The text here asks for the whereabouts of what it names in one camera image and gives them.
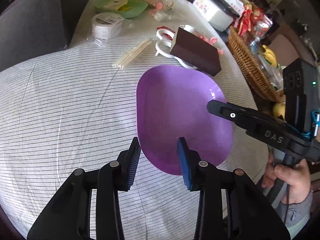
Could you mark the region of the person right hand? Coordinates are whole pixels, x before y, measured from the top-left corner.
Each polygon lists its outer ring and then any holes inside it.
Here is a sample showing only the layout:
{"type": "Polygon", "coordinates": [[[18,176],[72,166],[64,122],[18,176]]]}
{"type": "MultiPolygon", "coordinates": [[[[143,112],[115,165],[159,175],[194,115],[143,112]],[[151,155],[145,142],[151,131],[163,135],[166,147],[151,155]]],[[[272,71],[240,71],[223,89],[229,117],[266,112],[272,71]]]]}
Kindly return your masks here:
{"type": "Polygon", "coordinates": [[[310,193],[311,181],[308,164],[305,159],[301,160],[295,168],[284,165],[272,166],[273,154],[268,154],[268,162],[263,176],[262,188],[272,188],[278,178],[286,182],[289,188],[289,200],[287,196],[282,198],[283,204],[299,204],[303,202],[310,193]]]}

